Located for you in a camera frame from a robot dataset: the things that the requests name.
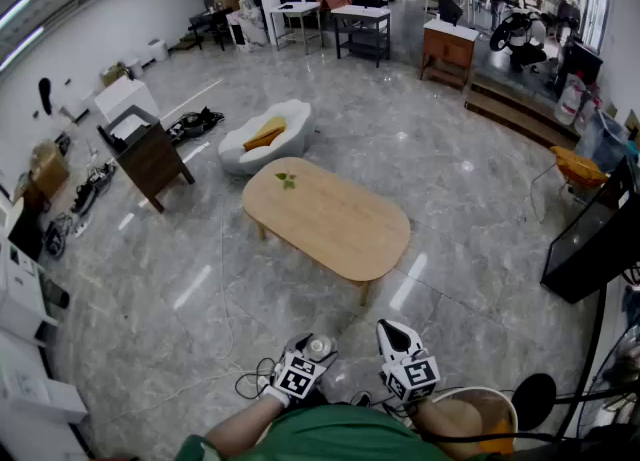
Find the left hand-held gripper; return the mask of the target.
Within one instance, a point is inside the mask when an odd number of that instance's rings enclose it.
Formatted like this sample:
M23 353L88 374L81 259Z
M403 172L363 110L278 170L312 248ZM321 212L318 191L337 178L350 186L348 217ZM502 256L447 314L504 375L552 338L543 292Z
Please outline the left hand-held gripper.
M286 343L272 376L271 385L292 399L305 399L338 358L337 350L323 358L308 357L307 345L312 337L312 333L292 337Z

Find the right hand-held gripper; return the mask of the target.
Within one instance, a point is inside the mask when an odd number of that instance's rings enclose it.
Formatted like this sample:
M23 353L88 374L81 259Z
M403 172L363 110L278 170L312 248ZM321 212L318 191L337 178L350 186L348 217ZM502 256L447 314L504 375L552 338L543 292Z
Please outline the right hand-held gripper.
M395 321L381 319L376 335L384 383L402 405L415 403L430 396L440 382L440 372L434 356L423 349L417 332Z

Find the small round silver object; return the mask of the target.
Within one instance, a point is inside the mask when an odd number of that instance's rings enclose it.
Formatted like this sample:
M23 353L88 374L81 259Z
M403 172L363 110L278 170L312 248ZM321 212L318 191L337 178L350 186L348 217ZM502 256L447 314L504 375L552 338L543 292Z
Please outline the small round silver object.
M333 352L333 341L326 335L312 334L304 347L304 355L315 363L321 363Z

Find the person's right forearm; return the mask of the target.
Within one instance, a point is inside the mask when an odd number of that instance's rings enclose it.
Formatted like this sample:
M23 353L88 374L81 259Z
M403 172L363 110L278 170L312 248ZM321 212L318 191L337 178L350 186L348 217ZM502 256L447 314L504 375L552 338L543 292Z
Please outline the person's right forearm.
M471 404L454 399L433 403L424 399L416 404L411 421L420 433L430 433L446 437L471 437L483 430L479 411ZM454 461L468 461L484 454L475 442L447 443L438 441L436 445Z

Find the person's left forearm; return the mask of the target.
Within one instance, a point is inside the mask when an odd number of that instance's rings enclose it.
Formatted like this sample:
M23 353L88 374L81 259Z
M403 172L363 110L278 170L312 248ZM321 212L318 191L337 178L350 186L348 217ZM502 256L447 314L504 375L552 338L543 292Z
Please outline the person's left forearm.
M205 438L223 457L235 457L253 448L269 425L285 409L267 395L214 426Z

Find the light wooden coffee table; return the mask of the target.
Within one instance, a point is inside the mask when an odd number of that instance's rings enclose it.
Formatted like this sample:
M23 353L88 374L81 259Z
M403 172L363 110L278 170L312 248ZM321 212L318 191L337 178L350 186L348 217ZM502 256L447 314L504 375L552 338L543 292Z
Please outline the light wooden coffee table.
M276 173L295 174L284 190ZM264 166L246 184L242 203L259 236L270 232L360 289L391 271L410 241L405 212L392 201L303 158Z

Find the white wristband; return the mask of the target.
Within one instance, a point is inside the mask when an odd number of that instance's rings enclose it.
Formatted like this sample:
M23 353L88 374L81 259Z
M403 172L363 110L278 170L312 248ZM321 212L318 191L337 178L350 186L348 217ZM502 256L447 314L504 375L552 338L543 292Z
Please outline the white wristband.
M273 387L270 384L266 384L261 389L260 397L266 397L266 396L271 396L276 398L278 401L281 402L284 408L287 408L291 403L290 397L286 393L282 392L278 388Z

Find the person's green shirt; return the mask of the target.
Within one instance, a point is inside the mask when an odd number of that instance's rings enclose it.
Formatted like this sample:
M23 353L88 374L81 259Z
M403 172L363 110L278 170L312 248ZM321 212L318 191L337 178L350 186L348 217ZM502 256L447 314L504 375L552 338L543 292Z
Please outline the person's green shirt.
M187 437L175 461L453 461L402 422L370 408L334 404L276 419L248 451L227 456L202 436Z

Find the white round tub orange inside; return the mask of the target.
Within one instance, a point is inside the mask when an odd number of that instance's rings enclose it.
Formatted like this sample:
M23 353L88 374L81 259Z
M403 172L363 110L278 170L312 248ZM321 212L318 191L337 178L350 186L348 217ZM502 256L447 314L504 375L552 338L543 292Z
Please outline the white round tub orange inside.
M518 432L515 408L497 390L479 386L457 388L435 397L432 402L464 436Z

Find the black television on stand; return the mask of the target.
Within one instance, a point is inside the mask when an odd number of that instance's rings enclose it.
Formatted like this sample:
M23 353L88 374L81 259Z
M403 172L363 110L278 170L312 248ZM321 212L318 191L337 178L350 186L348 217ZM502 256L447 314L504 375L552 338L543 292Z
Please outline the black television on stand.
M569 403L563 432L582 436L599 417L599 390L611 390L603 379L615 351L630 328L622 310L622 274L640 262L640 167L625 158L571 224L551 243L541 285L570 304L597 297L596 317L578 390L588 400Z

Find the yellow cushion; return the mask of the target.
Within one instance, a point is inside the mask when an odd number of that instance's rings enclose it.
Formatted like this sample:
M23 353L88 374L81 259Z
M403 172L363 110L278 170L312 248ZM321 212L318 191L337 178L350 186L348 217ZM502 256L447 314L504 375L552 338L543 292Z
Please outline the yellow cushion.
M287 122L281 116L270 118L263 127L243 144L246 151L269 146L273 140L287 129Z

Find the dark wooden sink cabinet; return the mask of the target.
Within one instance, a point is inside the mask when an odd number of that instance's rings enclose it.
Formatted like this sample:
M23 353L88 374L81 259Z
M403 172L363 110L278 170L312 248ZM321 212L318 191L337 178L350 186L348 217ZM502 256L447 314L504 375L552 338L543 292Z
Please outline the dark wooden sink cabinet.
M173 146L158 118L131 105L105 127L99 136L117 164L157 212L164 207L157 195L182 175L188 184L195 180Z

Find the wooden step platform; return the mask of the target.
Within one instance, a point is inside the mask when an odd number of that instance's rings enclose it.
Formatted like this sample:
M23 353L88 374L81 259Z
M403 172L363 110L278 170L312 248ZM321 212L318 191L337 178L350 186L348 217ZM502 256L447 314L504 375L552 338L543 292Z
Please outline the wooden step platform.
M476 73L470 80L465 107L544 146L574 149L580 139L555 119L548 105L515 88Z

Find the clear plastic bag bundle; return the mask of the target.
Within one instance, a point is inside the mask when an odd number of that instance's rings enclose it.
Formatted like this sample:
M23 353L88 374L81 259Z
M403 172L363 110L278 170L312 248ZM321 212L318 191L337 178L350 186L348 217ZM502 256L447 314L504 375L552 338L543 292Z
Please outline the clear plastic bag bundle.
M629 134L608 114L597 109L576 145L577 155L593 161L603 173L612 173L625 158L635 162L637 150Z

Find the white shelf unit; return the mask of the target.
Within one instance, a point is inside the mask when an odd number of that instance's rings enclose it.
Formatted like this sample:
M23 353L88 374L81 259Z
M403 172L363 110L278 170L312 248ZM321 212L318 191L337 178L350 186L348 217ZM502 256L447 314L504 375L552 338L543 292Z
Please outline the white shelf unit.
M75 386L48 377L36 346L0 330L0 460L88 461L72 430L87 415Z
M70 296L22 247L37 239L24 200L8 204L0 197L0 329L40 348L59 326L52 304L66 309Z

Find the brown cabinet with white top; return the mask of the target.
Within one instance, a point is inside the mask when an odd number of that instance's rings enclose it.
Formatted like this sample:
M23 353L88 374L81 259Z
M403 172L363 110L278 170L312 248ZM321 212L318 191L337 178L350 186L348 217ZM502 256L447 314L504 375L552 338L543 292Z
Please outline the brown cabinet with white top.
M479 32L440 19L424 24L421 80L436 80L463 90L472 68Z

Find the white plastic sacks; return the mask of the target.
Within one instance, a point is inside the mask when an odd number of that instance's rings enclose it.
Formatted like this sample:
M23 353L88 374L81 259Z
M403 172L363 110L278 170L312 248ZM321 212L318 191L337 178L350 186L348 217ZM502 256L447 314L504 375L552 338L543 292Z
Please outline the white plastic sacks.
M561 124L582 135L599 105L598 89L585 85L581 73L568 74L554 115Z

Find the white box cabinet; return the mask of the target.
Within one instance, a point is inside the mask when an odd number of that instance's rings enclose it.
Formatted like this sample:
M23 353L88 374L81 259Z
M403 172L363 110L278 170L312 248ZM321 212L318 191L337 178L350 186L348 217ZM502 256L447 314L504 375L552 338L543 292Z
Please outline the white box cabinet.
M146 84L137 79L120 77L94 99L107 123L114 121L130 106L135 105L154 116L159 108Z

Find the brown cardboard box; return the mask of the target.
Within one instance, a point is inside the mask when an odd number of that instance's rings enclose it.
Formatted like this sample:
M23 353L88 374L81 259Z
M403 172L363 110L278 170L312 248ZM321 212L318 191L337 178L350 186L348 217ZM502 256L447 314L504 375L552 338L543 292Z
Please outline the brown cardboard box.
M53 141L43 142L33 148L30 172L35 186L48 199L57 193L69 177L68 164Z

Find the white marble-pattern panel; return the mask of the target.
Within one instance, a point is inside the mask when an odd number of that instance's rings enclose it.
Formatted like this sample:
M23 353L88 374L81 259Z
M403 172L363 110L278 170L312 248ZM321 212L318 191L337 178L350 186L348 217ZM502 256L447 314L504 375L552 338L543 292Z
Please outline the white marble-pattern panel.
M270 44L263 13L259 7L244 7L226 15L236 49L251 53Z

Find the dark table with white top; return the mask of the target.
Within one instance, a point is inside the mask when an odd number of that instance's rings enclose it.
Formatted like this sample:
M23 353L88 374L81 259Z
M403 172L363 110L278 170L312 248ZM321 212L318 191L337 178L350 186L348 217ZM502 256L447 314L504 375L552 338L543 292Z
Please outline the dark table with white top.
M391 11L388 8L345 5L331 11L336 56L342 51L370 57L379 67L391 57Z

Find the tall black cabinet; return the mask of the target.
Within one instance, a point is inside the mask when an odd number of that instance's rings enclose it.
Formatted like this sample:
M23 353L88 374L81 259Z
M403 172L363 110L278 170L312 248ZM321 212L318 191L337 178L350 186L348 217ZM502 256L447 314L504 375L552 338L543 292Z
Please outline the tall black cabinet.
M594 84L603 61L590 47L579 41L568 42L559 58L559 68L553 84L557 97L562 94L569 74L579 76L586 86Z

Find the white sink table with faucet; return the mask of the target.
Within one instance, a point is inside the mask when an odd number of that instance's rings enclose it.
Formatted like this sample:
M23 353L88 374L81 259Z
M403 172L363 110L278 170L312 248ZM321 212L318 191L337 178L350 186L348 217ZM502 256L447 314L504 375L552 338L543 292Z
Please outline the white sink table with faucet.
M280 50L286 44L301 43L306 55L309 54L309 45L313 40L317 40L321 47L325 46L324 36L321 22L321 3L317 1L301 0L281 3L277 6L269 8L267 18L269 26L273 30L272 41L277 50ZM309 30L305 27L305 19L307 17L315 17L317 28ZM276 18L282 20L297 20L299 27L279 28L276 25Z

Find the dark desk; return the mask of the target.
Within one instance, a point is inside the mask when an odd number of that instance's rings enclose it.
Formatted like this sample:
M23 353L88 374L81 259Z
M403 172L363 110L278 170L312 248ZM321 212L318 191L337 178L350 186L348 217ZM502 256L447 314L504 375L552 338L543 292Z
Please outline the dark desk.
M202 49L204 34L210 33L221 50L225 51L224 38L230 35L227 15L232 12L231 8L225 8L213 13L201 13L190 17L188 30L194 35L194 45Z

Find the ceiling light strip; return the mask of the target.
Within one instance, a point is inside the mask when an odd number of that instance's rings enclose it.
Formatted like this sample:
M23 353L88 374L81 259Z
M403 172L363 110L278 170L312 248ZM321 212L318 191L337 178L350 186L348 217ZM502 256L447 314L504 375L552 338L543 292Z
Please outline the ceiling light strip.
M40 26L30 33L11 53L9 53L0 63L0 72L3 72L12 62L19 57L31 44L33 44L44 32L44 27Z

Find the black pedestal fan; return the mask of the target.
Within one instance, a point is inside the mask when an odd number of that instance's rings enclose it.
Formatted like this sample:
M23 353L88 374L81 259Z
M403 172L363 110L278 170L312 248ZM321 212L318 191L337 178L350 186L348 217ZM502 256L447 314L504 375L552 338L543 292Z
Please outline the black pedestal fan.
M640 317L614 343L586 389L560 395L551 376L534 374L514 391L511 403L523 432L538 428L560 405L578 413L573 426L578 438L640 420Z

